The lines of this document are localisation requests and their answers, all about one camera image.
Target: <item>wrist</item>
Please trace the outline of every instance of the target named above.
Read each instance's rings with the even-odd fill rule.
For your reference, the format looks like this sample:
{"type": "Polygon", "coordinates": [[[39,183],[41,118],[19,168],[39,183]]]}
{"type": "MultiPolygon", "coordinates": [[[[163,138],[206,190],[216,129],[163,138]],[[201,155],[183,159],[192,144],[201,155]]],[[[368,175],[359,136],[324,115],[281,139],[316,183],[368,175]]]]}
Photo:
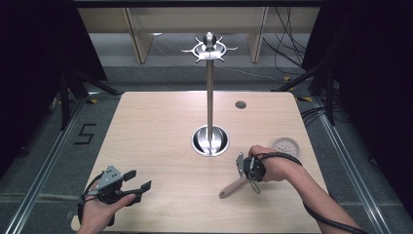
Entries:
{"type": "Polygon", "coordinates": [[[291,161],[287,163],[288,163],[288,166],[284,168],[285,180],[287,180],[291,184],[295,184],[295,182],[299,180],[299,177],[301,177],[302,175],[305,175],[307,171],[301,165],[298,165],[291,161]]]}
{"type": "Polygon", "coordinates": [[[77,234],[95,234],[95,233],[99,233],[99,232],[94,230],[94,227],[88,226],[85,224],[80,226],[79,230],[77,231],[77,234]]]}

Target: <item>hand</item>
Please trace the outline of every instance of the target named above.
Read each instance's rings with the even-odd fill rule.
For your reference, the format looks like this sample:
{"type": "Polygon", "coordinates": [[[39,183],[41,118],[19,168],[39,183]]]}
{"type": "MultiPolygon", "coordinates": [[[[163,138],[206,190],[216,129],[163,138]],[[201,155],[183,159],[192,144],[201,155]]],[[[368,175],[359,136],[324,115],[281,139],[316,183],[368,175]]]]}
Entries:
{"type": "Polygon", "coordinates": [[[86,197],[85,207],[83,208],[82,226],[78,234],[100,233],[109,223],[110,219],[117,211],[125,207],[135,198],[134,194],[123,197],[118,202],[107,205],[100,202],[95,196],[86,197]]]}
{"type": "MultiPolygon", "coordinates": [[[[248,156],[258,155],[258,159],[261,159],[262,155],[259,154],[272,152],[277,152],[277,150],[273,148],[263,147],[261,145],[252,145],[249,148],[248,156]]],[[[266,170],[266,173],[262,178],[262,180],[265,182],[271,180],[282,181],[284,179],[288,179],[288,176],[292,173],[293,170],[296,170],[297,168],[301,167],[288,159],[279,157],[267,158],[264,161],[262,161],[262,164],[264,165],[266,170]]]]}

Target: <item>metal rail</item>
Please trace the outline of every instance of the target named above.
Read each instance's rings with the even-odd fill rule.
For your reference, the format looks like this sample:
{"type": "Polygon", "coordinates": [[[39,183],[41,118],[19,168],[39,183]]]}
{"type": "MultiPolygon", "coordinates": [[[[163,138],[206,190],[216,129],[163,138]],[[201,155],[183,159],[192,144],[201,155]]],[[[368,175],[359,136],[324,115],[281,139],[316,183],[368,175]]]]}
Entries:
{"type": "MultiPolygon", "coordinates": [[[[322,102],[319,97],[313,97],[313,101],[316,107],[322,107],[322,102]]],[[[349,176],[350,181],[352,182],[358,198],[360,199],[368,217],[370,218],[374,229],[377,233],[392,233],[391,228],[385,221],[382,211],[377,205],[377,202],[375,201],[373,195],[368,190],[364,180],[362,179],[362,176],[358,172],[358,169],[353,162],[353,159],[350,156],[349,152],[347,151],[346,146],[341,140],[336,128],[329,124],[327,118],[324,115],[322,115],[320,119],[334,145],[334,148],[337,150],[338,156],[349,176]]]]}
{"type": "Polygon", "coordinates": [[[83,99],[78,99],[73,107],[72,110],[72,118],[67,124],[66,128],[60,131],[57,136],[57,139],[52,146],[51,151],[48,154],[45,162],[42,165],[39,173],[37,174],[36,178],[34,179],[33,183],[31,184],[28,192],[25,194],[23,201],[21,202],[18,210],[14,214],[9,223],[6,233],[7,234],[17,234],[20,233],[22,228],[24,227],[27,219],[33,210],[34,205],[36,204],[36,200],[40,194],[40,191],[43,188],[43,185],[47,181],[55,163],[58,158],[59,152],[61,148],[64,146],[64,143],[67,139],[68,134],[70,133],[73,123],[76,120],[76,116],[78,115],[81,107],[85,101],[83,99]]]}

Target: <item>table surface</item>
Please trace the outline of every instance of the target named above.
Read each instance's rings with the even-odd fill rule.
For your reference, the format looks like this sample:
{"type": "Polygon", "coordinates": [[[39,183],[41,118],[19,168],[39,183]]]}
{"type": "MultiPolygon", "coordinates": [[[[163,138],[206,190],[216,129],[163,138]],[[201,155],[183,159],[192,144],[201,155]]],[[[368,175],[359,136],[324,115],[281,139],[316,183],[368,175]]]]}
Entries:
{"type": "MultiPolygon", "coordinates": [[[[110,164],[137,176],[123,190],[152,180],[141,203],[117,212],[110,231],[298,233],[319,232],[295,189],[286,181],[246,184],[226,199],[219,192],[239,178],[235,160],[253,144],[271,146],[280,137],[300,146],[299,160],[326,190],[315,153],[290,93],[214,92],[213,124],[225,129],[229,148],[204,157],[191,136],[207,123],[207,92],[123,94],[90,180],[110,164]],[[245,109],[235,103],[246,102],[245,109]]],[[[77,216],[72,220],[77,230],[77,216]]]]}

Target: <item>metal pole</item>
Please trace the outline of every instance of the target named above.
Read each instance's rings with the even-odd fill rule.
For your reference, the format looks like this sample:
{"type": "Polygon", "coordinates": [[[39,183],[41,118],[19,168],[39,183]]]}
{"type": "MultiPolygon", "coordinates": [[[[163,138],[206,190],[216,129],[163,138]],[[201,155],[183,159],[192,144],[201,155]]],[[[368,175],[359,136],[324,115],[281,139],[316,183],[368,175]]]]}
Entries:
{"type": "Polygon", "coordinates": [[[212,112],[213,112],[213,60],[206,61],[207,78],[207,140],[209,144],[212,141],[212,112]]]}

